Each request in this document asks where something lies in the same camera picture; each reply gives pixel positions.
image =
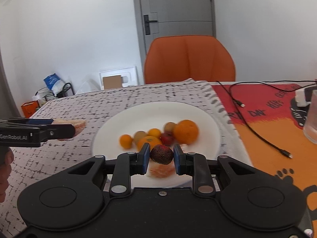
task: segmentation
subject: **chair backrest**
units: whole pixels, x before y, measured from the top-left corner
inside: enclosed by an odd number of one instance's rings
[[[196,81],[235,81],[236,69],[228,51],[211,36],[155,39],[145,65],[146,84]]]

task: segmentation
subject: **white patterned tablecloth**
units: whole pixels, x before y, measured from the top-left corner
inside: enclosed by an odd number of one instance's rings
[[[0,231],[7,237],[25,228],[16,207],[20,192],[27,186],[91,157],[98,129],[117,113],[142,103],[183,102],[209,113],[221,130],[219,154],[227,154],[251,165],[245,147],[210,83],[188,80],[104,90],[50,101],[34,118],[85,119],[87,127],[68,141],[50,140],[40,148],[12,148],[15,161],[9,177],[6,201],[0,204]]]

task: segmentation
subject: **red fruit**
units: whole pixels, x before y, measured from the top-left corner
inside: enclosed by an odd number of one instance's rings
[[[172,162],[174,155],[173,151],[164,145],[156,145],[150,152],[150,158],[153,162],[162,165],[168,165]]]
[[[174,137],[172,132],[164,132],[161,135],[161,140],[165,146],[171,146],[174,142]]]

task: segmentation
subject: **plate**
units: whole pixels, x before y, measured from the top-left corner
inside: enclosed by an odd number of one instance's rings
[[[97,132],[93,141],[92,154],[104,155],[107,160],[110,160],[116,159],[121,153],[137,152],[135,145],[132,149],[123,149],[119,144],[119,137],[123,134],[133,136],[137,131],[147,132],[152,128],[162,131],[167,122],[178,123],[186,119],[197,124],[199,136],[185,152],[197,152],[205,155],[207,159],[216,159],[220,148],[220,131],[214,119],[195,106],[168,101],[137,105],[110,118]],[[131,186],[176,187],[191,180],[190,176],[178,176],[176,173],[167,178],[155,178],[151,177],[148,170],[144,176],[131,176]]]

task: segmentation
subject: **black circular cover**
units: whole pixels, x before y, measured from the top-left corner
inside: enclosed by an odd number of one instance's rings
[[[298,224],[306,209],[297,187],[263,174],[234,179],[222,191],[220,203],[237,223],[262,230]]]
[[[27,224],[66,229],[92,219],[103,206],[101,190],[77,175],[52,176],[24,189],[17,202]]]

